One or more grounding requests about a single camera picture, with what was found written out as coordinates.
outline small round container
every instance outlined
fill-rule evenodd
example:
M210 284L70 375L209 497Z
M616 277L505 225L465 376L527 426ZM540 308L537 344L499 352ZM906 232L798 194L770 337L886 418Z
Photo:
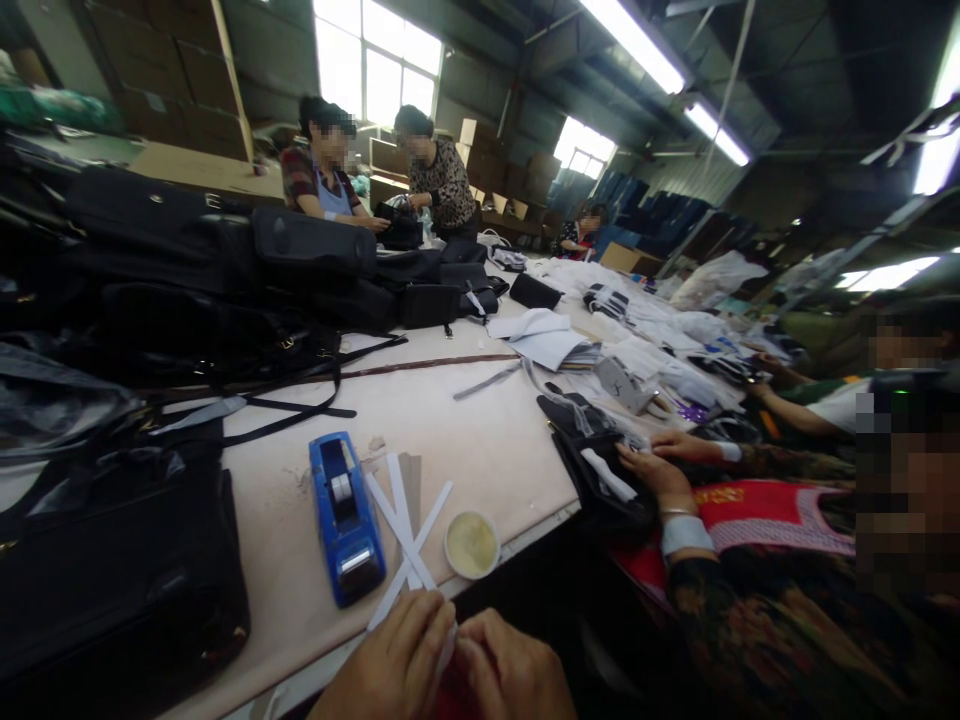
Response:
M447 561L460 577L479 580L500 562L500 536L493 522L481 512L468 510L447 526L443 538Z

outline window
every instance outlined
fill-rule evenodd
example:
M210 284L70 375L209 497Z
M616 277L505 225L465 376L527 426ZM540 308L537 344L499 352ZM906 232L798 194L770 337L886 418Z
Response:
M401 105L433 115L443 44L373 0L313 0L320 93L393 125Z
M570 168L596 180L613 157L615 149L612 140L568 117L553 156L561 161L560 167Z

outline blue apron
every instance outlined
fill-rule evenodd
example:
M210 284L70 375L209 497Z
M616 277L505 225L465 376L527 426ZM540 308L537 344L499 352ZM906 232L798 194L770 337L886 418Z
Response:
M320 171L316 169L316 165L314 165L314 172L317 175L317 200L320 201L320 207L323 208L323 211L325 213L336 213L337 215L353 215L353 208L350 207L350 196L347 195L347 189L343 187L336 171L333 172L332 177L333 182L340 186L339 197L327 190L326 186L320 181Z

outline tape roll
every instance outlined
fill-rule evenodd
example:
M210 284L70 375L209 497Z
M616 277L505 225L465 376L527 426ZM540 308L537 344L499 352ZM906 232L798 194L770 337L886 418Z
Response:
M330 481L330 490L333 492L334 502L341 503L353 497L353 489L350 487L350 476L347 474L337 475Z

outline white table surface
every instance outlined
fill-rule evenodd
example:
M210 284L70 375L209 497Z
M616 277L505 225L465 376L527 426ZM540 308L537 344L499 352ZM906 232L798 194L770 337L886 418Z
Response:
M510 282L515 278L489 264L487 270ZM616 339L579 300L564 299L556 311L570 315L574 329L604 341ZM526 308L504 296L498 316L524 312ZM479 324L458 320L452 328L452 340L445 337L443 328L408 331L408 343L372 353L346 366L344 372L514 355L505 342L488 337ZM384 439L389 452L420 455L421 518L443 484L454 482L421 553L447 597L469 585L454 575L443 553L443 534L456 513L479 509L491 517L504 543L501 562L505 562L579 510L576 490L535 402L538 392L522 370L461 402L451 397L515 362L484 360L348 378L334 406L356 410L356 418L321 415L226 450L223 463L233 476L251 634L240 656L214 683L162 717L280 717L329 683L362 639L399 566L400 551L381 519L387 579L352 607L336 607L320 544L312 480L304 479L309 468L307 445L321 435L349 432L361 460L371 454L368 445L377 436ZM562 387L570 387L564 376L542 369L539 374L543 381L559 380ZM264 397L316 404L331 388L331 383L298 385ZM602 404L618 407L612 398ZM226 419L226 433L246 432L286 415L248 407ZM648 434L663 429L660 421L649 416L635 424ZM377 474L390 497L384 476Z

